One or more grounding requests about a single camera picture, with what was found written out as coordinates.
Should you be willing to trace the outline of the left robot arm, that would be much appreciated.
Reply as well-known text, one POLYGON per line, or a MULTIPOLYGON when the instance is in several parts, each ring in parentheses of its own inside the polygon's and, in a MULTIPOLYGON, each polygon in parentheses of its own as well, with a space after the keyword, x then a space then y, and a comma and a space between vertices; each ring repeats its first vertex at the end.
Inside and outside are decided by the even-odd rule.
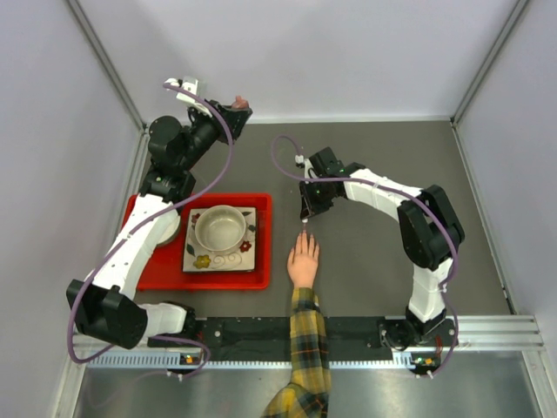
POLYGON ((156 247, 170 243, 179 232, 179 204, 191 196, 196 184, 192 167, 216 142, 234 142, 252 115, 243 98, 230 105, 210 104, 216 116, 191 107, 188 125, 173 116, 151 123, 151 167, 131 214, 103 265, 86 280, 73 280, 66 289, 69 345, 75 332, 127 349, 158 335, 169 335, 182 346, 197 337, 198 326, 190 308, 172 302, 139 305, 134 297, 156 247))

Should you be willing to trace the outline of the pink nail polish bottle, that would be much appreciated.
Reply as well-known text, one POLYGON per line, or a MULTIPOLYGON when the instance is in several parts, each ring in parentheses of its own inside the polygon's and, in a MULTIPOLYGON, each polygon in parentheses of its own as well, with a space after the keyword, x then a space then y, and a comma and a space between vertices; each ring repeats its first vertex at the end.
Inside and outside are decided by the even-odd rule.
POLYGON ((243 110, 249 108, 249 102, 241 96, 236 96, 234 102, 231 104, 232 109, 243 110))

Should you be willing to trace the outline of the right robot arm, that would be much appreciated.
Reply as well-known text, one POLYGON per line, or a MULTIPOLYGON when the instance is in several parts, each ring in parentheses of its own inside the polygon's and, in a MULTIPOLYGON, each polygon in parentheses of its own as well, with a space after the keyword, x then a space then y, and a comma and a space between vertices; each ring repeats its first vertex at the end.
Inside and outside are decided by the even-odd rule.
POLYGON ((299 182, 302 220, 328 211, 336 198, 343 198, 397 221, 404 252, 413 263, 413 290, 404 320, 407 336, 399 344, 427 344, 446 318, 446 285, 454 276, 465 239, 444 189, 406 186, 364 165, 344 165, 329 147, 309 158, 299 154, 295 164, 304 170, 299 182))

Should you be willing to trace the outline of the yellow plaid sleeve forearm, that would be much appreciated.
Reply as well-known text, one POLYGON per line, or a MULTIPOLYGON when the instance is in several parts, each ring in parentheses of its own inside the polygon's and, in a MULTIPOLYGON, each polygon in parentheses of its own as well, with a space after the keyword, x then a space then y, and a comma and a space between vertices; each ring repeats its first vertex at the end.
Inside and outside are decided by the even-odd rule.
POLYGON ((266 406, 264 417, 328 416, 331 370, 325 318, 311 288, 292 293, 290 381, 266 406))

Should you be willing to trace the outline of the mannequin hand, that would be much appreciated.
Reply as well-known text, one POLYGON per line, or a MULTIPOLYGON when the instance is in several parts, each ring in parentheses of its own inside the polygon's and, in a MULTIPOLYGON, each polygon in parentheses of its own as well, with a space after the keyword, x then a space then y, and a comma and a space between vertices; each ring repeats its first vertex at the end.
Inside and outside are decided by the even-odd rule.
POLYGON ((286 264, 295 288, 313 288, 319 268, 319 251, 319 243, 315 237, 303 230, 289 252, 286 264))

